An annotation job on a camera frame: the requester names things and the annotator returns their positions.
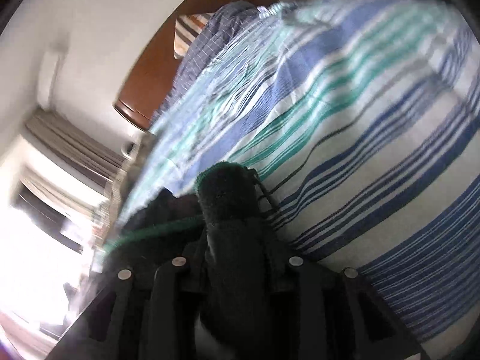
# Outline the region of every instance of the wooden headboard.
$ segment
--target wooden headboard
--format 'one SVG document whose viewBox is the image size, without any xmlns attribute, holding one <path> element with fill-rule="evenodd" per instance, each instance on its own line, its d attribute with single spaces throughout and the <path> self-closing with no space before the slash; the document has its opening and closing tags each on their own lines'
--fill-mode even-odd
<svg viewBox="0 0 480 360">
<path fill-rule="evenodd" d="M 150 117 L 165 99 L 181 60 L 173 57 L 175 21 L 179 15 L 215 12 L 232 1 L 184 0 L 160 27 L 133 66 L 114 108 L 136 127 L 147 130 Z M 271 5 L 278 0 L 244 0 Z"/>
</svg>

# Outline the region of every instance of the striped fabric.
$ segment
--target striped fabric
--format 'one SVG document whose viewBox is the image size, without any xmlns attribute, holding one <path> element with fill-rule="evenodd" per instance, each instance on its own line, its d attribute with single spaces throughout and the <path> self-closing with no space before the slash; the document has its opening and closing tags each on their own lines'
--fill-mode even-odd
<svg viewBox="0 0 480 360">
<path fill-rule="evenodd" d="M 182 59 L 195 38 L 202 32 L 213 13 L 201 15 L 183 15 L 175 22 L 175 38 L 173 40 L 173 56 Z"/>
<path fill-rule="evenodd" d="M 429 0 L 315 0 L 262 13 L 152 126 L 119 217 L 221 160 L 257 169 L 277 235 L 359 269 L 433 358 L 480 300 L 480 46 Z"/>
</svg>

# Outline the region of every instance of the metal screw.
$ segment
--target metal screw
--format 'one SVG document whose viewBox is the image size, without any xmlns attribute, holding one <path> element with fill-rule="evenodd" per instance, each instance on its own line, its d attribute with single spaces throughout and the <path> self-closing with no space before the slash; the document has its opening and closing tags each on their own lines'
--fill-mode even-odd
<svg viewBox="0 0 480 360">
<path fill-rule="evenodd" d="M 118 278 L 120 280 L 127 280 L 127 279 L 130 279 L 131 278 L 131 271 L 129 269 L 122 269 L 119 273 L 118 273 Z"/>
<path fill-rule="evenodd" d="M 172 260 L 172 264 L 174 266 L 184 266 L 187 262 L 187 259 L 185 257 L 175 257 Z"/>
<path fill-rule="evenodd" d="M 299 256 L 290 257 L 289 263 L 291 266 L 301 266 L 303 264 L 303 258 Z"/>
<path fill-rule="evenodd" d="M 355 279 L 359 275 L 359 273 L 353 268 L 345 268 L 345 271 L 343 271 L 343 273 L 349 279 Z"/>
</svg>

